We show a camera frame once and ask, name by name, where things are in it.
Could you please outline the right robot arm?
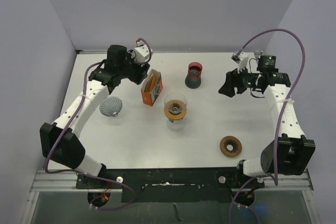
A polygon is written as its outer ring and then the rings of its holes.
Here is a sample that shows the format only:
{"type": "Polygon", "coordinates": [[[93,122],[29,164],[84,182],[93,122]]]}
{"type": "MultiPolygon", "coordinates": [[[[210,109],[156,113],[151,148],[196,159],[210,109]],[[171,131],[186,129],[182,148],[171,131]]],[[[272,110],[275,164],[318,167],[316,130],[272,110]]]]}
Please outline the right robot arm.
{"type": "Polygon", "coordinates": [[[275,67],[275,56],[260,56],[256,72],[248,71],[249,57],[246,53],[232,55],[232,59],[238,67],[227,72],[225,83],[218,92],[230,98],[246,90],[261,92],[269,106],[275,128],[274,140],[259,158],[242,162],[242,169],[234,173],[234,182],[245,187],[253,177],[268,174],[301,175],[316,145],[306,137],[296,117],[288,74],[279,72],[275,67]]]}

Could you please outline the orange coffee filter box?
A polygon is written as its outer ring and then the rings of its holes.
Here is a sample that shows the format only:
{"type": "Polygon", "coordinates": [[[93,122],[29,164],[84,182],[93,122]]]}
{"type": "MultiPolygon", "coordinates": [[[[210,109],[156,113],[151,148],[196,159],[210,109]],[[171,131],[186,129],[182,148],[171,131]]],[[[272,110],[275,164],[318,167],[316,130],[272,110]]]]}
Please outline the orange coffee filter box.
{"type": "Polygon", "coordinates": [[[143,103],[148,106],[153,106],[162,90],[163,90],[163,83],[161,73],[157,70],[151,69],[149,71],[148,77],[144,80],[144,83],[141,87],[141,96],[143,103]],[[155,74],[155,83],[152,83],[151,86],[152,89],[150,93],[146,93],[145,87],[151,73],[155,74]]]}

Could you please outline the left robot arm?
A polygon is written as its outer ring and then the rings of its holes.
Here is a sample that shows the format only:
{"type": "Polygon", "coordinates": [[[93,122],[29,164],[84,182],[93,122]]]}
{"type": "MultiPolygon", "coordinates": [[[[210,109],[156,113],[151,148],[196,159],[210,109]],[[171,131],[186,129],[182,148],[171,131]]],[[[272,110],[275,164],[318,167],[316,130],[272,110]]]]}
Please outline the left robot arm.
{"type": "Polygon", "coordinates": [[[96,108],[112,93],[123,79],[139,85],[148,76],[153,51],[139,38],[134,49],[111,45],[107,57],[90,65],[84,74],[83,88],[74,102],[52,123],[44,123],[40,140],[44,170],[50,161],[66,166],[68,172],[88,176],[88,182],[96,188],[105,185],[106,166],[90,157],[79,140],[81,131],[96,108]]]}

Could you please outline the clear ribbed glass dripper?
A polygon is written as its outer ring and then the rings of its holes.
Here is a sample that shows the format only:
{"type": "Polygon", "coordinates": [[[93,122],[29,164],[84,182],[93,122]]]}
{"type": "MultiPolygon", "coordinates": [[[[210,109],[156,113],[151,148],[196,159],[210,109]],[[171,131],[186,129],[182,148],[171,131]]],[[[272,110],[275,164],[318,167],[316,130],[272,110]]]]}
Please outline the clear ribbed glass dripper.
{"type": "Polygon", "coordinates": [[[164,100],[164,107],[172,115],[181,114],[187,108],[187,98],[178,92],[170,93],[164,100]]]}

